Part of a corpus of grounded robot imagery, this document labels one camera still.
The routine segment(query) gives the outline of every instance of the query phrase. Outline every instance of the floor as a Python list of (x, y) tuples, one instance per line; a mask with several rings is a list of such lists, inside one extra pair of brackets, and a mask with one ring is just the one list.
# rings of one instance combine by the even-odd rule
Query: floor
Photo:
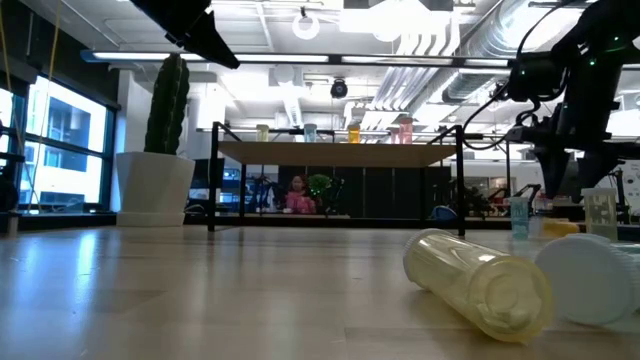
[[(71, 230), (0, 240), (1, 359), (638, 359), (640, 315), (494, 341), (407, 281), (413, 231)], [(506, 232), (467, 239), (513, 248)]]

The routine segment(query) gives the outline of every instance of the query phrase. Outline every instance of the dome camera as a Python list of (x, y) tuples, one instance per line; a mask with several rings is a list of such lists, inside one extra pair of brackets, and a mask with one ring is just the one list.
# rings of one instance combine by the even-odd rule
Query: dome camera
[(347, 84), (344, 82), (344, 79), (335, 79), (333, 81), (333, 85), (331, 86), (331, 97), (334, 99), (342, 99), (347, 96), (349, 92), (349, 88)]

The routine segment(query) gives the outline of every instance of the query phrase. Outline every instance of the person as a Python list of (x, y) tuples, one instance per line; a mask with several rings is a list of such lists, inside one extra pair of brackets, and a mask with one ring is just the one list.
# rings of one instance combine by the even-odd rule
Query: person
[(309, 184), (304, 175), (294, 176), (291, 180), (287, 208), (295, 214), (316, 213), (316, 203), (309, 197)]

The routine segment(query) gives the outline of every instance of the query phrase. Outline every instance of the white planter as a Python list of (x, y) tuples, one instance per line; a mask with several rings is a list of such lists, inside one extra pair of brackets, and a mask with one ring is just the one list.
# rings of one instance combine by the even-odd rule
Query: white planter
[(118, 226), (182, 226), (195, 162), (175, 155), (116, 154)]

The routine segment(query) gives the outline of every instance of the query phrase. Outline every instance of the shelf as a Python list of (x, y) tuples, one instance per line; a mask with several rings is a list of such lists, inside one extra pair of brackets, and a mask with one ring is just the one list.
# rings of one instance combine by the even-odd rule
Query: shelf
[(251, 165), (421, 168), (454, 155), (453, 145), (222, 141), (219, 151)]

